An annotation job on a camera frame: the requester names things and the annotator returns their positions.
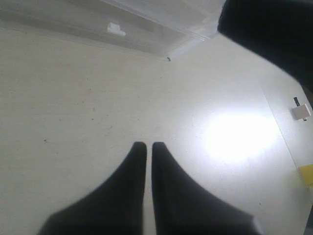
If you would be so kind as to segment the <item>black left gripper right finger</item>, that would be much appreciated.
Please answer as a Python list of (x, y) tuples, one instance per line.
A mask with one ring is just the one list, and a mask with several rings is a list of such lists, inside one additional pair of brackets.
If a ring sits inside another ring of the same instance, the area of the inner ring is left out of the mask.
[(158, 235), (261, 235), (256, 218), (211, 194), (167, 146), (152, 146), (152, 196)]

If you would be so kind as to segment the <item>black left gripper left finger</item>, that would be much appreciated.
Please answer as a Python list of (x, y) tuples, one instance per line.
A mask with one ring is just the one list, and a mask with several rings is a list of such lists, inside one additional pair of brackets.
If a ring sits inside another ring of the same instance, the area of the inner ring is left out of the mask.
[(97, 189), (52, 214), (41, 235), (141, 235), (147, 147), (134, 142), (115, 172)]

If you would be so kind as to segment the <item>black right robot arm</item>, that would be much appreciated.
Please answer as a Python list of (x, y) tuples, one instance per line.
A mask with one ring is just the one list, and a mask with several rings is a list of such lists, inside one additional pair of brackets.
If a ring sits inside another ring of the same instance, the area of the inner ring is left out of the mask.
[(312, 90), (311, 0), (228, 0), (218, 31)]

